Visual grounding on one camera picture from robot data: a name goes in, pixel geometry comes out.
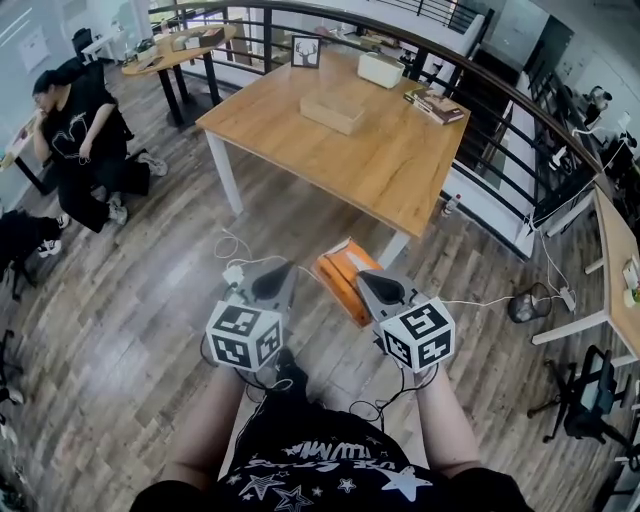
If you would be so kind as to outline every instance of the water bottle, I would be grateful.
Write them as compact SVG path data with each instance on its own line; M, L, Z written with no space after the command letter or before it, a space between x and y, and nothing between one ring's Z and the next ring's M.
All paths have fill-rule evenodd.
M458 207L458 203L460 202L460 199L461 199L460 194L457 194L455 197L451 197L451 199L447 201L447 204L444 205L441 215L443 217L448 217L449 215L451 215L451 212Z

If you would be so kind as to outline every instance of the book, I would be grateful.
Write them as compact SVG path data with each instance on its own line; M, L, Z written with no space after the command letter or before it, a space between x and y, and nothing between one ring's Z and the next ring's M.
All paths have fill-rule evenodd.
M424 85L405 92L404 98L438 124L445 125L464 118L464 111L458 105Z

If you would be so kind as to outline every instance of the black cable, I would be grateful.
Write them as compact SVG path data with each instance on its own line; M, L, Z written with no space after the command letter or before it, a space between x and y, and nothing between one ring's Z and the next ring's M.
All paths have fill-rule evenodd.
M356 416L359 416L360 418L362 418L365 421L368 421L369 423L373 423L375 421L380 420L380 430L382 431L382 433L384 433L384 410L387 407L389 407L394 401L396 401L398 398L400 398L400 396L402 394L408 393L409 391L420 391L421 389L426 388L436 378L436 375L438 374L439 369L440 369L440 363L437 363L436 364L436 371L433 372L433 376L429 379L428 382L425 382L424 384L421 384L420 386L416 386L416 387L413 387L413 388L405 388L404 387L405 386L404 369L400 368L400 376L401 376L401 379L402 379L402 384L400 385L400 391L398 391L395 395L393 395L387 401L376 400L375 403L373 403L373 404L371 402L368 402L367 400L356 400L355 402L353 402L349 406L349 413L350 414L355 414L355 413L353 413L351 411L351 409L356 404L366 404L366 405L371 406L378 413L378 415L375 418L367 419L367 418L362 418L362 416L360 416L360 415L356 415Z

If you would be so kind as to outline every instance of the chair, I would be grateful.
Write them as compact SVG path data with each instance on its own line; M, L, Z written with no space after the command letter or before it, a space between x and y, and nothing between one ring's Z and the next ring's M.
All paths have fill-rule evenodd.
M582 439L591 437L604 444L604 435L621 443L627 451L633 449L631 442L615 427L605 423L603 416L609 414L613 404L620 401L621 407L627 407L633 400L631 375L622 391L616 393L617 383L613 378L611 351L602 353L591 345L587 350L582 374L576 378L576 363L568 365L569 378L564 377L558 366L550 359L545 360L545 366L551 368L559 393L550 401L527 411L527 417L533 418L551 407L560 406L556 423L551 435L544 436L543 443L555 439L558 429L564 420L567 435Z

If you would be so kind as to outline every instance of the wall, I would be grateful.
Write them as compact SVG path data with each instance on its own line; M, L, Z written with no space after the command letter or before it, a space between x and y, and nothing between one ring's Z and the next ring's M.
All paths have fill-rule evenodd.
M73 55L62 34L56 7L50 0L20 0L3 4L0 9L0 32L29 8L32 8L32 11L24 18L29 20L29 23L4 46L0 46L0 64L4 77L0 81L0 112L2 112L0 147L3 148L35 110L31 98L35 79L45 69L55 68ZM38 25L43 27L51 55L33 71L27 72L17 54L17 48L19 42ZM0 39L0 45L10 34L11 32ZM30 151L24 153L24 160L31 169L39 168L35 156ZM5 208L13 208L30 185L15 165L0 173L0 200Z

